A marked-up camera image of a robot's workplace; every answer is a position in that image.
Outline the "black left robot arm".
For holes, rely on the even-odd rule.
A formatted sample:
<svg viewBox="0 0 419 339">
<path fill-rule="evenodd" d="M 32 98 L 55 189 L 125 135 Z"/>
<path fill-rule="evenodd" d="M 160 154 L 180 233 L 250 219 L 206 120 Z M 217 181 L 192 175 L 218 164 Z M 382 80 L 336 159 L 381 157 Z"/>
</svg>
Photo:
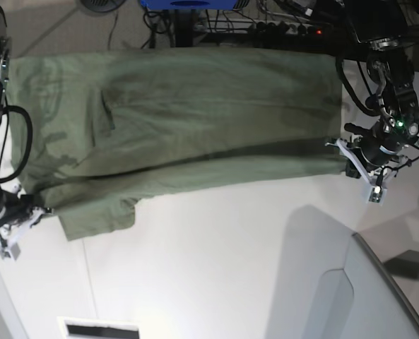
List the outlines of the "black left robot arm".
<svg viewBox="0 0 419 339">
<path fill-rule="evenodd" d="M 397 1 L 344 1 L 344 16 L 356 42 L 368 47 L 367 74 L 377 89 L 361 102 L 343 70 L 346 53 L 336 57 L 336 72 L 355 106 L 376 118 L 370 129 L 345 124 L 358 136 L 347 144 L 351 152 L 346 175 L 387 170 L 406 146 L 419 142 L 419 103 L 413 87 L 415 72 L 406 54 L 406 19 Z"/>
</svg>

